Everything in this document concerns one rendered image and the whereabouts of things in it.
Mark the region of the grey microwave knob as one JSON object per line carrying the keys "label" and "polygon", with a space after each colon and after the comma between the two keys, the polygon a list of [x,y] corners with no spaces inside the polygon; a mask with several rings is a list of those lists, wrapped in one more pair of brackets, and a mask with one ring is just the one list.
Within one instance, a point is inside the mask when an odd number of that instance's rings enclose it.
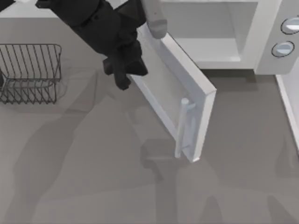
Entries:
{"label": "grey microwave knob", "polygon": [[290,41],[279,42],[272,47],[271,53],[273,56],[281,58],[290,55],[294,49],[295,45]]}
{"label": "grey microwave knob", "polygon": [[280,27],[285,35],[293,35],[299,32],[299,16],[285,19]]}

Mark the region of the white counter block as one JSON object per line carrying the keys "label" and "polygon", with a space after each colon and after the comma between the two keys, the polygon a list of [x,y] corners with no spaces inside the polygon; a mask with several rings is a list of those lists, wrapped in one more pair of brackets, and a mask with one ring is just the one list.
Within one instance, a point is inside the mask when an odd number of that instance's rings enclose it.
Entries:
{"label": "white counter block", "polygon": [[57,18],[51,10],[37,8],[37,0],[14,1],[15,3],[0,12],[0,18]]}

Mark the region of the pale grey rounded box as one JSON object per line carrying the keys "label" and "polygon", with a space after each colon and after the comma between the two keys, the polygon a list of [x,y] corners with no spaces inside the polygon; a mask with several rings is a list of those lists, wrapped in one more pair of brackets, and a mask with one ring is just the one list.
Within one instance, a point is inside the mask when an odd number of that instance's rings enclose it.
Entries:
{"label": "pale grey rounded box", "polygon": [[141,0],[147,26],[155,39],[162,39],[167,34],[168,22],[163,15],[160,0]]}

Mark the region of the pale microwave oven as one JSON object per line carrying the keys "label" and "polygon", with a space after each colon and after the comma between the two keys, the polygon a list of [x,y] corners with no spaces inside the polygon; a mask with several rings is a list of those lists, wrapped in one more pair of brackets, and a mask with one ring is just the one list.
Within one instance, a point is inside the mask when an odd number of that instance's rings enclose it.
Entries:
{"label": "pale microwave oven", "polygon": [[[287,74],[299,57],[299,32],[280,27],[299,16],[299,0],[161,0],[168,34],[202,69],[249,69],[257,75]],[[294,43],[285,57],[279,42]]]}

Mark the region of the pale microwave door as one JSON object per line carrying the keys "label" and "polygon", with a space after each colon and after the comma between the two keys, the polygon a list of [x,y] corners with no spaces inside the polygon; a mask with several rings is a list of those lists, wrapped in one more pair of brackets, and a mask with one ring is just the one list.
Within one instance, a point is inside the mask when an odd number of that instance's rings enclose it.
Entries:
{"label": "pale microwave door", "polygon": [[132,79],[175,141],[182,98],[195,104],[187,114],[185,133],[190,145],[182,154],[196,162],[202,154],[217,89],[170,34],[155,39],[143,25],[138,40],[148,74],[133,75]]}

